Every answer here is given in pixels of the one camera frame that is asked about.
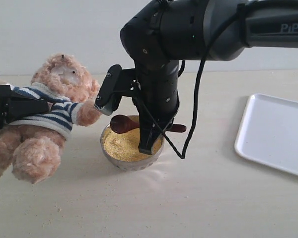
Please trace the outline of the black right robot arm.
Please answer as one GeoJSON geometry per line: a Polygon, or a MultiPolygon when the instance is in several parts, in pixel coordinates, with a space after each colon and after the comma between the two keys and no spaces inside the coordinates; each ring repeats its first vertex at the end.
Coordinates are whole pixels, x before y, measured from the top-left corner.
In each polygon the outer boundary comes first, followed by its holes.
{"type": "Polygon", "coordinates": [[[298,48],[298,0],[153,0],[124,25],[120,40],[135,64],[138,148],[151,154],[178,112],[179,69],[184,63],[200,63],[193,133],[205,62],[230,61],[252,47],[298,48]]]}

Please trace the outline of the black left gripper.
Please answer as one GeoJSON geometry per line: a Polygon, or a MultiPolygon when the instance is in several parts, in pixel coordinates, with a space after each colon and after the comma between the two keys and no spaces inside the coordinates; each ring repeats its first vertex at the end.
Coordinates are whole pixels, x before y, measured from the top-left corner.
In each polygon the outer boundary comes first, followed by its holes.
{"type": "Polygon", "coordinates": [[[9,85],[0,85],[0,129],[4,121],[11,123],[15,120],[45,114],[50,108],[48,102],[42,99],[29,98],[18,93],[12,93],[9,85]]]}

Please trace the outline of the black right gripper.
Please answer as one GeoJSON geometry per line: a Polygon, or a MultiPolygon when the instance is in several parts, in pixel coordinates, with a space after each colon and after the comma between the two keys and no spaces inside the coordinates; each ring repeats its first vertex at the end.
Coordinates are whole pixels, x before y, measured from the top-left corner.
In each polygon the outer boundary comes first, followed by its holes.
{"type": "Polygon", "coordinates": [[[153,154],[153,145],[161,131],[171,127],[179,109],[179,61],[172,60],[156,69],[139,63],[133,68],[119,67],[118,103],[132,99],[139,115],[139,152],[153,154]]]}

